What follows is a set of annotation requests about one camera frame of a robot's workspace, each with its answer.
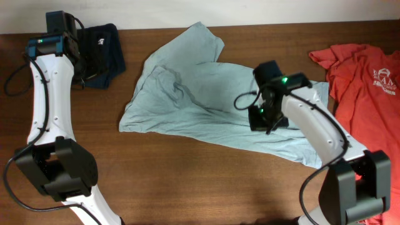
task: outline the wooden table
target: wooden table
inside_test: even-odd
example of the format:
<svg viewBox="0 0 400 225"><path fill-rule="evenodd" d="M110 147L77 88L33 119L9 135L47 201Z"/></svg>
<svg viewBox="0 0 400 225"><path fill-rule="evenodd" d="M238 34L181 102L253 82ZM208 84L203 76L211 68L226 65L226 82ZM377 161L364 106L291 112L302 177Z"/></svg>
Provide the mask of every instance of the wooden table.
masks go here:
<svg viewBox="0 0 400 225"><path fill-rule="evenodd" d="M72 126L77 142L91 151L99 168L99 188L111 209L127 224L239 224L257 218L294 218L301 183L314 169L281 159L187 137L118 132L143 62L185 29L121 31L127 70L107 91L73 91ZM255 67L275 59L282 71L303 71L323 81L325 71L308 58L332 44L367 43L386 53L400 49L400 22L341 22L212 27L225 42L219 62ZM23 63L21 53L32 34L0 36L0 84ZM16 78L26 84L29 73ZM0 166L26 143L32 121L33 92L0 95ZM9 180L26 203L55 206L42 197L15 165ZM305 193L309 209L317 204L323 177ZM0 186L1 224L80 224L70 211L30 212L12 202Z"/></svg>

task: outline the white logo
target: white logo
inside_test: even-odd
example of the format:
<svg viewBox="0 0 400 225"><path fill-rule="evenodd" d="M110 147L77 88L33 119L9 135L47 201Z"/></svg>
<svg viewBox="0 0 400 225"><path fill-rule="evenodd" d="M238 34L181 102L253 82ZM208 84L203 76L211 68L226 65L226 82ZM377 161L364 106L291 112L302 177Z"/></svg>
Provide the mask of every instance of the white logo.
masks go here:
<svg viewBox="0 0 400 225"><path fill-rule="evenodd" d="M396 93L394 92L394 90L396 90L396 85L394 85L392 79L389 78L390 70L383 68L379 71L376 71L375 69L373 71L375 79L374 85L382 87L385 93L396 95Z"/></svg>

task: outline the white wall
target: white wall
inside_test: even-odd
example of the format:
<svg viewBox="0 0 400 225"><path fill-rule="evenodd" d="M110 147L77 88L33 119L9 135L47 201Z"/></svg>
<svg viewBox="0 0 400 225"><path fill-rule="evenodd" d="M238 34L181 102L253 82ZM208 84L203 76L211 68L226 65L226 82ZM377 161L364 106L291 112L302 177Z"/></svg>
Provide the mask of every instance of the white wall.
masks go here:
<svg viewBox="0 0 400 225"><path fill-rule="evenodd" d="M64 10L86 27L119 29L399 19L398 0L0 0L0 33L46 31L45 13Z"/></svg>

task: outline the wooden surface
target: wooden surface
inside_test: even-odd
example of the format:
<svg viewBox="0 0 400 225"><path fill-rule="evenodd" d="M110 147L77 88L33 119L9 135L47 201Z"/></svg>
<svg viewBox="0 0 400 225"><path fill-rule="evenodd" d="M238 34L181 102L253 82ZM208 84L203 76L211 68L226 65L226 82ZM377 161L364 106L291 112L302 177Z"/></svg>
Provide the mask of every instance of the wooden surface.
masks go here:
<svg viewBox="0 0 400 225"><path fill-rule="evenodd" d="M232 149L191 138L156 133L121 133L118 123L130 101L144 60L185 29L121 31L127 71L107 91L73 91L72 126L78 143L94 154L99 188L126 224L239 224L256 219L294 218L301 183L314 170L276 156ZM225 42L220 62L255 67L275 59L282 71L303 71L323 81L325 71L308 58L332 44L367 43L386 53L400 49L399 21L214 27ZM23 63L32 35L0 36L0 84ZM15 83L26 84L24 71ZM0 95L0 166L26 143L33 92ZM16 166L9 172L16 194L26 203L55 206L27 182ZM306 191L306 205L317 204L322 177ZM30 212L0 187L1 224L80 224L70 211Z"/></svg>

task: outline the red fabric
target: red fabric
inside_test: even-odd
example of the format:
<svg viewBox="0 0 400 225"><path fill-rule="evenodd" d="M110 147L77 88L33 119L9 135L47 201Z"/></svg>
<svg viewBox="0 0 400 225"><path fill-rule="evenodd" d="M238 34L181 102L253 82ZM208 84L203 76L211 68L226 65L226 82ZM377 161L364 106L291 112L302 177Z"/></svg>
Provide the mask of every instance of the red fabric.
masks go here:
<svg viewBox="0 0 400 225"><path fill-rule="evenodd" d="M390 157L391 208L365 223L400 224L400 51L386 56L378 47L343 44L309 56L328 69L336 119L370 151Z"/></svg>

